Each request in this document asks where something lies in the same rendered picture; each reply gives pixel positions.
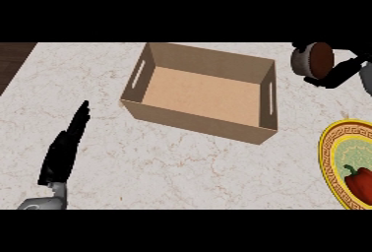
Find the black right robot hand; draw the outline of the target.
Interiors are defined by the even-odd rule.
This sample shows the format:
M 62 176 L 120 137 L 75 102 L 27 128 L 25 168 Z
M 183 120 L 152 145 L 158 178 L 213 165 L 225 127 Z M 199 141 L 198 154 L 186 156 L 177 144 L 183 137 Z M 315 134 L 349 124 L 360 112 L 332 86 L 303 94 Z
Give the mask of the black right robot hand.
M 303 41 L 294 42 L 294 50 L 298 49 L 304 51 L 307 46 L 313 42 Z M 313 84 L 316 87 L 325 87 L 326 89 L 335 89 L 354 75 L 359 75 L 359 71 L 366 62 L 372 63 L 372 42 L 325 42 L 331 49 L 332 53 L 337 50 L 349 50 L 354 53 L 356 57 L 347 59 L 346 61 L 334 64 L 334 67 L 326 74 L 325 78 L 316 80 L 310 77 L 304 77 L 304 81 Z

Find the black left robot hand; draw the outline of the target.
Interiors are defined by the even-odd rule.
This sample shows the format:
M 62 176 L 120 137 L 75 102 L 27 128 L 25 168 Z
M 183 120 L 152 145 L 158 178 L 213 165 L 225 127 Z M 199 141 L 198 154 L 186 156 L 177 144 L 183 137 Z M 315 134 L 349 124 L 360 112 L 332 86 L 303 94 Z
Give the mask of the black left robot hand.
M 49 145 L 42 167 L 39 184 L 49 186 L 52 183 L 65 183 L 71 174 L 77 148 L 90 120 L 89 101 L 84 100 L 73 116 L 68 128 L 59 132 Z

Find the brown cupcake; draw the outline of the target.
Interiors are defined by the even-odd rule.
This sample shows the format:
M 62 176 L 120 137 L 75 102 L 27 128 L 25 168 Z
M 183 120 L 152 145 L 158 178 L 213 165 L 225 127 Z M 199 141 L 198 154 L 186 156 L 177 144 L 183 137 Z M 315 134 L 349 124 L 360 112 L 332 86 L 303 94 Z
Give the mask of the brown cupcake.
M 304 51 L 294 50 L 291 67 L 297 75 L 321 80 L 334 67 L 334 53 L 325 42 L 312 43 Z

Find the yellow patterned plate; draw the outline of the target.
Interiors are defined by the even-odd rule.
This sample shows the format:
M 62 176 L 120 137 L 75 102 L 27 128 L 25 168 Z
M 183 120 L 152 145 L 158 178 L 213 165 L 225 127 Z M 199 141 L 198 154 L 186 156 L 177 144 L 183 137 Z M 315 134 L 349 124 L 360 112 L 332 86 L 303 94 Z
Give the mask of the yellow patterned plate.
M 319 163 L 325 183 L 340 204 L 353 210 L 372 210 L 352 194 L 344 177 L 354 168 L 365 167 L 372 171 L 372 122 L 344 119 L 325 129 L 319 141 Z

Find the open cardboard box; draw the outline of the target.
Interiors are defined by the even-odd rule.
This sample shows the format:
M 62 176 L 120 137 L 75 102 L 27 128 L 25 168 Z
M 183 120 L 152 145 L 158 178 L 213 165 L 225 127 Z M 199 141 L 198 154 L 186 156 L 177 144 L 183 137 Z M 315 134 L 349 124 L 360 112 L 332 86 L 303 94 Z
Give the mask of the open cardboard box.
M 139 120 L 259 145 L 278 133 L 275 61 L 149 42 L 121 103 Z

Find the red bell pepper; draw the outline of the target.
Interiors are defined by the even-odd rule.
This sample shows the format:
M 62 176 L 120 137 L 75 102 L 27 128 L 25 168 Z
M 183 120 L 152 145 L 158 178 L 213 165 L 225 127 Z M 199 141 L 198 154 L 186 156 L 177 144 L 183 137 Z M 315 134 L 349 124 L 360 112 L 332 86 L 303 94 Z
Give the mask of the red bell pepper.
M 356 198 L 372 206 L 372 171 L 365 167 L 354 168 L 349 164 L 344 168 L 350 171 L 344 177 L 347 188 Z

